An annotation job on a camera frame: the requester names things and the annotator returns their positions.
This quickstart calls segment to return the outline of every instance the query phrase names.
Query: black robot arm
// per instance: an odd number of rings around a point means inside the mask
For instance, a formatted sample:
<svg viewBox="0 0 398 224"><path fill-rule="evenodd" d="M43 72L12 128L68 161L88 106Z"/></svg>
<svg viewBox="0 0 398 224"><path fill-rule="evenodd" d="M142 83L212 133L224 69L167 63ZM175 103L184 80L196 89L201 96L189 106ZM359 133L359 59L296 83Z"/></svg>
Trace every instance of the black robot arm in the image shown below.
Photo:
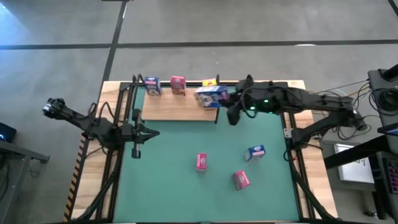
<svg viewBox="0 0 398 224"><path fill-rule="evenodd" d="M96 110L90 110L86 116L77 113L68 108L60 98L49 98L42 111L49 118L68 121L83 130L86 137L98 139L101 146L108 149L119 150L124 147L125 142L134 142L132 157L135 159L141 158L139 144L144 144L148 139L160 134L144 126L139 109L132 111L134 124L123 123L122 126L117 126L106 118L96 118Z"/></svg>
<svg viewBox="0 0 398 224"><path fill-rule="evenodd" d="M306 128L288 130L285 134L290 138L290 148L304 147L313 135L324 134L336 126L365 127L360 114L353 108L353 99L348 96L329 96L309 93L306 90L283 86L278 82L254 82L248 75L235 87L236 91L229 94L228 100L220 100L221 105L228 108L228 121L237 125L243 111L250 118L258 112L282 115L299 113L303 110L329 111L327 118L321 119Z"/></svg>

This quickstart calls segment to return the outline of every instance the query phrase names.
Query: orange and black tape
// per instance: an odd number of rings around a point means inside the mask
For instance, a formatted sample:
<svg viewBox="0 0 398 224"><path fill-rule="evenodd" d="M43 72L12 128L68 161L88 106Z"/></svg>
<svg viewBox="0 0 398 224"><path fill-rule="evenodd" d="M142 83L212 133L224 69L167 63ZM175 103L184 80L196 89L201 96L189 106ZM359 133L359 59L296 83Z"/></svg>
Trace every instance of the orange and black tape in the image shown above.
<svg viewBox="0 0 398 224"><path fill-rule="evenodd" d="M72 217L73 207L76 201L77 190L79 188L81 173L85 163L89 140L84 136L80 139L79 150L76 157L75 169L72 174L72 181L70 183L67 204L65 206L65 213L63 214L62 221L67 222Z"/></svg>

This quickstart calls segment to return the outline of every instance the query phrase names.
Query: green mat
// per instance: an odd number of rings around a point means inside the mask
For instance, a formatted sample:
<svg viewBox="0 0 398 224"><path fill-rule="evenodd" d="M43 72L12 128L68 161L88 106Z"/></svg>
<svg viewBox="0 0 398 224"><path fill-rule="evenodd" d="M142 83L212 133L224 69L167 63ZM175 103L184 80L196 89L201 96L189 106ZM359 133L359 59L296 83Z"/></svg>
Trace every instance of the green mat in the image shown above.
<svg viewBox="0 0 398 224"><path fill-rule="evenodd" d="M142 109L139 87L135 108ZM213 122L147 121L160 136L141 146L141 159L126 144L115 223L298 220L280 116L246 115L230 126L226 110ZM245 162L248 147L263 144L266 155ZM198 152L208 154L205 174L196 172ZM251 185L237 191L231 176L246 172Z"/></svg>

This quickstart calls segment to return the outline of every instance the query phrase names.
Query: blue snack box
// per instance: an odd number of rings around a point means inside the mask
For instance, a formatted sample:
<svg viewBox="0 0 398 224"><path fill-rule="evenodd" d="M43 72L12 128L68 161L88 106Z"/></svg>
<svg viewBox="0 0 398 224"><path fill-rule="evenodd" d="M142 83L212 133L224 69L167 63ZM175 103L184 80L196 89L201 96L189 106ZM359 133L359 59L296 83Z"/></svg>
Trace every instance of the blue snack box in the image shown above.
<svg viewBox="0 0 398 224"><path fill-rule="evenodd" d="M145 77L144 86L150 96L160 96L162 94L160 80L157 77Z"/></svg>
<svg viewBox="0 0 398 224"><path fill-rule="evenodd" d="M266 149L264 148L263 145L253 146L247 149L247 151L244 153L244 160L248 162L255 159L260 159L265 154L266 154Z"/></svg>
<svg viewBox="0 0 398 224"><path fill-rule="evenodd" d="M204 109L219 108L218 100L227 100L226 86L203 86L195 92L195 97Z"/></svg>

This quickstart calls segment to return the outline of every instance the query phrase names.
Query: yellow box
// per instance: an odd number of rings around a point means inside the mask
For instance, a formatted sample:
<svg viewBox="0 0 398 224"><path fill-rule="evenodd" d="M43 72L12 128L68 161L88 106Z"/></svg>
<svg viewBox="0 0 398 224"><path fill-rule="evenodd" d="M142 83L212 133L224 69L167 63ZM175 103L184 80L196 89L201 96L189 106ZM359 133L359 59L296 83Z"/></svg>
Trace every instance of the yellow box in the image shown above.
<svg viewBox="0 0 398 224"><path fill-rule="evenodd" d="M202 86L216 86L217 80L215 78L203 80L201 83Z"/></svg>

